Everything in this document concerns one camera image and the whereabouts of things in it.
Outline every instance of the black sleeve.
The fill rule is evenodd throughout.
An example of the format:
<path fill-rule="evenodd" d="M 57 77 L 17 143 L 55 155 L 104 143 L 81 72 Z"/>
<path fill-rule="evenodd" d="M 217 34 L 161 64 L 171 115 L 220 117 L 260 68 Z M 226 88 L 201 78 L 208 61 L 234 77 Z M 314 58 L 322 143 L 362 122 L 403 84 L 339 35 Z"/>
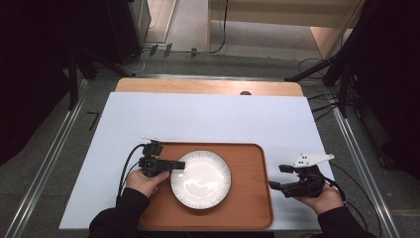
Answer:
<path fill-rule="evenodd" d="M 149 205 L 149 199 L 131 188 L 124 188 L 115 208 L 101 211 L 90 223 L 89 237 L 137 237 L 139 217 Z"/>
<path fill-rule="evenodd" d="M 345 206 L 320 214 L 318 216 L 318 222 L 323 232 L 322 237 L 375 237 L 362 228 L 356 218 L 350 213 L 350 210 Z"/>

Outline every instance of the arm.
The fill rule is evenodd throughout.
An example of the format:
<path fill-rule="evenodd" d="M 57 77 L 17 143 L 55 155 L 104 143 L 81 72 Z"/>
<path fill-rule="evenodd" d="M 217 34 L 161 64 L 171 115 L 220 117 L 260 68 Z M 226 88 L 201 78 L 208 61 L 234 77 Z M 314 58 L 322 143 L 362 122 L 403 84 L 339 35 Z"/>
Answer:
<path fill-rule="evenodd" d="M 168 176 L 169 172 L 162 172 L 147 178 L 140 171 L 131 172 L 117 206 L 101 211 L 90 223 L 89 237 L 137 237 L 139 217 L 148 207 L 149 197 Z"/>
<path fill-rule="evenodd" d="M 323 237 L 375 237 L 363 230 L 362 226 L 344 206 L 340 193 L 325 183 L 318 197 L 296 197 L 311 207 L 318 215 Z"/>

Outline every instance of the metal rail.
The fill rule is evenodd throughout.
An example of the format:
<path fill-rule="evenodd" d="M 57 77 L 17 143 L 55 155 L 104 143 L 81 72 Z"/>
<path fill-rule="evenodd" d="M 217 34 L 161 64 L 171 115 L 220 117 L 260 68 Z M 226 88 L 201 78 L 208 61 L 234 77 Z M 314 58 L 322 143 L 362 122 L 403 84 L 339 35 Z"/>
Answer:
<path fill-rule="evenodd" d="M 6 232 L 6 238 L 18 238 L 22 236 L 32 211 L 37 205 L 38 199 L 40 198 L 41 193 L 43 192 L 44 187 L 49 179 L 62 146 L 64 145 L 65 140 L 67 139 L 67 136 L 74 124 L 74 121 L 77 118 L 80 108 L 83 105 L 88 87 L 88 81 L 83 79 L 79 86 L 79 100 L 75 104 L 73 110 L 67 112 L 64 121 L 62 122 L 58 133 L 56 134 L 52 145 L 47 152 L 47 155 L 44 158 L 40 169 L 37 172 L 37 175 L 35 176 L 30 188 L 28 189 L 24 199 L 19 206 L 15 217 L 13 218 L 12 223 L 9 226 L 9 229 Z"/>
<path fill-rule="evenodd" d="M 395 223 L 392 220 L 389 209 L 386 206 L 383 196 L 381 195 L 379 188 L 373 179 L 362 150 L 359 147 L 355 135 L 353 134 L 348 119 L 343 118 L 338 108 L 334 109 L 334 115 L 346 140 L 347 146 L 349 147 L 356 168 L 359 171 L 361 180 L 364 183 L 365 189 L 367 190 L 367 195 L 372 201 L 376 213 L 380 219 L 383 234 L 388 238 L 400 237 Z"/>

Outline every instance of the white table surface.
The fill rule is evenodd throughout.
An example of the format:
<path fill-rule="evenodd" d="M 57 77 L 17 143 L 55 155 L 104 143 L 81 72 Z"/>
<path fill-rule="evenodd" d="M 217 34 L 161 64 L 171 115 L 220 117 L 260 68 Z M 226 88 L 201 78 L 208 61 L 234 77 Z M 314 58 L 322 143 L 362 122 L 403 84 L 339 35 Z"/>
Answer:
<path fill-rule="evenodd" d="M 278 165 L 301 153 L 326 154 L 305 97 L 112 92 L 59 225 L 87 229 L 103 209 L 114 207 L 123 166 L 132 149 L 154 136 L 166 142 L 255 143 L 263 148 L 268 179 L 298 181 Z M 129 167 L 139 157 L 138 150 Z M 328 163 L 322 174 L 334 179 Z M 272 230 L 319 229 L 316 214 L 270 190 Z"/>

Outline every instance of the metal frame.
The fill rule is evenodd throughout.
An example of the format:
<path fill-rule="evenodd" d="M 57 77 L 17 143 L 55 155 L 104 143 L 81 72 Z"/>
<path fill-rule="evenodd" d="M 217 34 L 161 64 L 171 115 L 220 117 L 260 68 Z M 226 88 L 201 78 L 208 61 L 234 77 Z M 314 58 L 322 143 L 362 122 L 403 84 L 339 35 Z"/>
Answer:
<path fill-rule="evenodd" d="M 79 100 L 74 105 L 72 111 L 68 111 L 64 121 L 61 124 L 61 127 L 56 134 L 52 145 L 44 158 L 43 163 L 41 164 L 40 169 L 37 172 L 30 188 L 28 189 L 24 199 L 22 200 L 19 209 L 13 218 L 12 223 L 9 226 L 9 229 L 6 232 L 6 238 L 12 237 L 21 237 L 25 226 L 37 205 L 38 199 L 41 196 L 41 193 L 44 190 L 44 187 L 50 177 L 50 174 L 53 170 L 55 162 L 61 152 L 62 146 L 67 139 L 69 132 L 74 124 L 75 119 L 80 111 L 81 106 L 83 105 L 86 91 L 89 87 L 89 83 L 86 79 L 83 79 L 79 86 Z"/>
<path fill-rule="evenodd" d="M 343 137 L 346 140 L 346 144 L 350 150 L 353 161 L 355 162 L 356 168 L 358 169 L 361 180 L 364 183 L 367 195 L 373 203 L 374 209 L 379 217 L 382 232 L 385 237 L 393 238 L 400 237 L 396 225 L 392 219 L 388 207 L 386 206 L 385 200 L 379 191 L 379 188 L 374 181 L 374 178 L 368 168 L 368 164 L 362 153 L 361 148 L 353 134 L 352 127 L 349 124 L 349 120 L 344 118 L 338 108 L 334 109 L 334 115 L 337 119 L 337 123 L 343 133 Z"/>
<path fill-rule="evenodd" d="M 284 81 L 282 78 L 268 78 L 268 77 L 226 77 L 226 76 L 205 76 L 205 75 L 167 75 L 167 74 L 150 74 L 145 75 L 148 78 L 178 78 L 178 79 L 211 79 L 211 80 L 247 80 L 247 81 Z M 304 85 L 321 85 L 322 82 L 318 80 L 303 80 L 300 84 Z M 49 152 L 47 153 L 31 187 L 26 193 L 21 205 L 16 213 L 5 237 L 21 237 L 25 226 L 29 220 L 29 217 L 34 210 L 38 199 L 48 181 L 48 178 L 53 170 L 54 164 L 59 156 L 62 146 L 64 145 L 66 138 L 71 131 L 75 119 L 78 116 L 81 106 L 83 105 L 86 92 L 89 88 L 89 82 L 83 79 L 79 86 L 80 99 L 74 106 L 72 111 L 68 111 L 55 139 L 52 142 Z M 396 225 L 392 220 L 389 209 L 387 208 L 385 201 L 373 179 L 373 176 L 368 168 L 365 157 L 362 153 L 361 148 L 353 134 L 352 128 L 349 124 L 348 119 L 342 117 L 339 109 L 334 109 L 334 114 L 337 123 L 343 133 L 343 137 L 346 140 L 347 146 L 349 147 L 352 158 L 364 183 L 376 213 L 382 224 L 382 230 L 386 237 L 400 237 Z"/>

